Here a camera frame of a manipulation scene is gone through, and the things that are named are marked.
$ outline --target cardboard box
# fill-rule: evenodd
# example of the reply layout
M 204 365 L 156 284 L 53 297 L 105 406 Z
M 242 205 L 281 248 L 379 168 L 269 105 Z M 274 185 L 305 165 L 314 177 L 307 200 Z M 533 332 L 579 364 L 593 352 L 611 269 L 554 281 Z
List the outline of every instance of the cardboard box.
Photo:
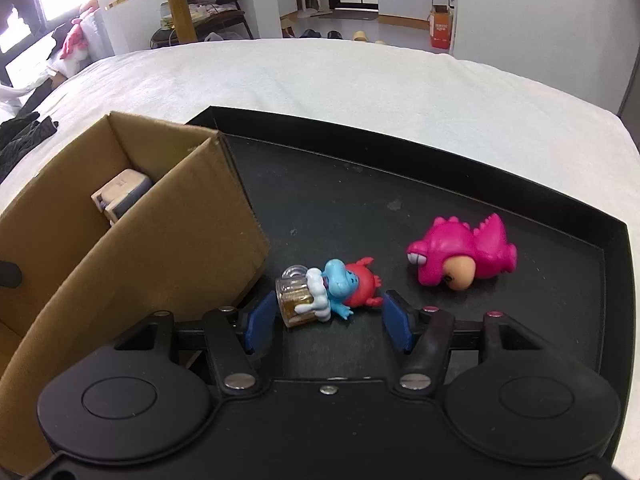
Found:
M 446 5 L 436 5 L 429 15 L 431 46 L 449 48 L 451 42 L 451 16 Z
M 91 195 L 121 171 L 154 186 L 110 228 Z M 177 320 L 237 303 L 268 242 L 224 137 L 112 112 L 69 144 L 0 217 L 0 464 L 28 473 L 50 456 L 36 421 L 44 385 L 156 310 Z

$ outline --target pink dinosaur toy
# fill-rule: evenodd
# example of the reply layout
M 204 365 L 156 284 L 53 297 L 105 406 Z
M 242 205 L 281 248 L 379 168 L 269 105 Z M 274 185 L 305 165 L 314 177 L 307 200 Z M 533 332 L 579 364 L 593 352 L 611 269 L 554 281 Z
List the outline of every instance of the pink dinosaur toy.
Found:
M 409 263 L 418 265 L 418 281 L 433 286 L 444 279 L 453 290 L 465 290 L 474 278 L 492 278 L 513 272 L 518 253 L 508 243 L 500 217 L 494 213 L 479 228 L 452 216 L 437 217 L 422 240 L 406 249 Z

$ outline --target blue gripper pad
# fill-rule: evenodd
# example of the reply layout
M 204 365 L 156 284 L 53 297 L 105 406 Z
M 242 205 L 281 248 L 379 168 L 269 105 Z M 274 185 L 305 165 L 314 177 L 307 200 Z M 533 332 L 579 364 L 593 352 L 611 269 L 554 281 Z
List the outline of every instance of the blue gripper pad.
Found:
M 247 318 L 244 332 L 244 349 L 249 352 L 264 350 L 273 331 L 273 321 L 278 311 L 276 292 L 272 290 L 258 303 Z
M 382 321 L 396 350 L 410 352 L 414 347 L 414 336 L 409 329 L 406 311 L 387 293 L 382 295 Z

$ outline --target metal screw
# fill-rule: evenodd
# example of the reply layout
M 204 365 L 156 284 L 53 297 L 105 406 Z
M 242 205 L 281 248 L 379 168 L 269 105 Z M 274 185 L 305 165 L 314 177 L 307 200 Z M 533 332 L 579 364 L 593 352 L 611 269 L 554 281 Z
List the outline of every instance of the metal screw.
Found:
M 431 378 L 424 374 L 405 374 L 400 377 L 400 386 L 407 390 L 423 390 L 431 386 Z
M 225 377 L 225 386 L 234 390 L 246 390 L 255 384 L 255 377 L 249 374 L 231 374 Z
M 336 393 L 338 393 L 338 386 L 325 384 L 324 386 L 320 386 L 320 393 L 325 395 L 335 395 Z

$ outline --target chair leg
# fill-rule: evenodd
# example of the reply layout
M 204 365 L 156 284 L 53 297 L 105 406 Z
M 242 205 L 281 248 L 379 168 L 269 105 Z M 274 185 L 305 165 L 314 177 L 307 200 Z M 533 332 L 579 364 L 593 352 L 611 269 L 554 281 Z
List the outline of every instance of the chair leg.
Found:
M 246 29 L 246 33 L 249 35 L 249 39 L 252 40 L 254 38 L 254 35 L 251 33 L 251 29 L 249 28 L 249 24 L 246 22 L 246 19 L 242 19 L 242 22 L 244 23 L 244 28 Z

